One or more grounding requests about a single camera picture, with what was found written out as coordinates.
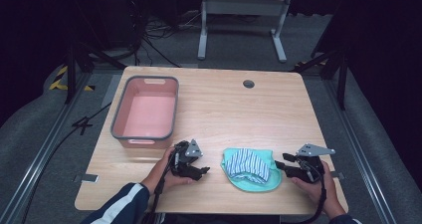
hand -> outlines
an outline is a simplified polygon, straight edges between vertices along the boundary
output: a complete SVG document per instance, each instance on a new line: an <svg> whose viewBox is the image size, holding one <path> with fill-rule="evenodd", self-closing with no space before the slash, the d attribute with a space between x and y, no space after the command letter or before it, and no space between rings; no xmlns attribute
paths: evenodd
<svg viewBox="0 0 422 224"><path fill-rule="evenodd" d="M329 170L328 164L322 161L323 170L325 174L323 175L323 181L326 189L326 201L323 205L323 212L328 216L329 219L332 219L336 216L345 214L344 209L341 204L338 202L337 193L335 190L335 183L331 176L331 171ZM317 183L307 183L299 178L292 177L292 182L305 193L308 194L311 201L317 205L320 199L320 182Z"/></svg>
<svg viewBox="0 0 422 224"><path fill-rule="evenodd" d="M162 158L157 161L154 167L152 167L148 176L146 176L146 178L141 181L141 183L145 185L146 188L148 188L150 195L154 194L155 187L157 186L159 179L161 178L161 175L167 166L168 158L173 150L174 146L167 148ZM165 175L164 179L165 182L163 191L175 185L189 184L193 182L193 180L189 177L174 176L171 171Z"/></svg>

person's right hand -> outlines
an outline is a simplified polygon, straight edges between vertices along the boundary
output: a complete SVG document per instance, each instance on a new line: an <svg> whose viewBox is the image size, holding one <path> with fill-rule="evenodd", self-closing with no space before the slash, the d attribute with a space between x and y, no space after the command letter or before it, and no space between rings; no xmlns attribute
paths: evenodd
<svg viewBox="0 0 422 224"><path fill-rule="evenodd" d="M323 212L328 216L329 219L332 219L336 216L345 214L344 209L341 204L338 202L337 193L335 190L335 183L331 176L331 171L329 170L328 164L322 161L323 170L325 174L323 175L323 181L326 189L326 201L323 205ZM297 177L292 177L292 182L301 190L303 190L311 199L311 201L317 205L320 199L320 182L317 183L307 183L302 181Z"/></svg>

sleeve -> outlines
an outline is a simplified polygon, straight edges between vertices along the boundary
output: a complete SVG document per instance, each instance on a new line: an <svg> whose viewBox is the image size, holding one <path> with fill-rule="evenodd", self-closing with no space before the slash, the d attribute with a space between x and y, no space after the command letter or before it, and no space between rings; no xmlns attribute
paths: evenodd
<svg viewBox="0 0 422 224"><path fill-rule="evenodd" d="M332 218L328 224L361 224L354 220L350 215L344 214Z"/></svg>
<svg viewBox="0 0 422 224"><path fill-rule="evenodd" d="M91 213L82 224L136 223L147 208L149 190L139 183L125 185L102 208Z"/></svg>

gray carpet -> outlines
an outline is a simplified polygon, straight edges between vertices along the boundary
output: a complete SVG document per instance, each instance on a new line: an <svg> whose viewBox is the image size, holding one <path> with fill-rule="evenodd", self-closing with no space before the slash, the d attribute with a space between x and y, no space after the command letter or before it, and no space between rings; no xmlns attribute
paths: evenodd
<svg viewBox="0 0 422 224"><path fill-rule="evenodd" d="M199 69L234 69L255 71L288 71L297 62L310 59L329 16L288 17L282 32L282 42L288 57L285 64L277 55L269 36L275 20L257 18L245 22L233 17L216 17L209 24L207 57L196 59L199 29L195 26L166 39L151 40L162 54L174 63ZM171 66L147 44L138 52L143 66ZM122 60L134 65L134 57ZM336 80L322 81L314 73L318 68L304 72L304 80L310 94L323 136L329 147L336 149L333 162L345 175L341 181L349 213L362 223L383 223L374 199L367 188L367 180L359 170L352 155L349 133L343 128L336 112L336 104L330 99L327 86ZM27 168L39 152L56 118L64 108L66 91L48 90L56 76L55 71L45 84L44 94L18 110L0 130L0 210L6 209ZM72 124L84 116L91 116L112 98L118 81L118 71L110 65L97 65L87 85L95 86L93 92L81 92L65 120L57 140L61 140L73 128ZM396 223L419 223L422 220L422 197L413 179L403 166L388 139L382 125L360 92L351 73L348 74L346 111L354 133L378 180L384 198ZM84 135L77 130L60 146L48 164L32 199L26 223L78 223L89 212L78 211L74 202L80 183L75 176L85 172L98 136L103 127L107 110L90 120ZM24 208L11 223L21 223ZM303 216L283 216L284 221L301 221ZM327 223L320 217L315 223Z"/></svg>

wooden table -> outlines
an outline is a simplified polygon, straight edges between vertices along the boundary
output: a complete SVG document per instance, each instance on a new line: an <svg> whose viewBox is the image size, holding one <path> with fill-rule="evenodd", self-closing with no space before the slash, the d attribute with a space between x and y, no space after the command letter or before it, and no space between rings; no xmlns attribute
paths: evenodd
<svg viewBox="0 0 422 224"><path fill-rule="evenodd" d="M96 210L128 182L141 181L162 149L124 148L110 134L111 121L126 80L134 75L173 76L179 97L173 143L195 138L204 156L193 163L211 169L198 182L173 187L159 199L157 212L311 214L315 206L283 173L282 184L265 193L236 188L220 163L227 147L271 149L275 160L295 154L305 143L325 146L302 77L294 73L179 68L126 68L109 108L87 173L97 183L82 183L75 205ZM245 88L251 80L255 86ZM328 155L322 156L333 170ZM338 183L337 195L347 210Z"/></svg>

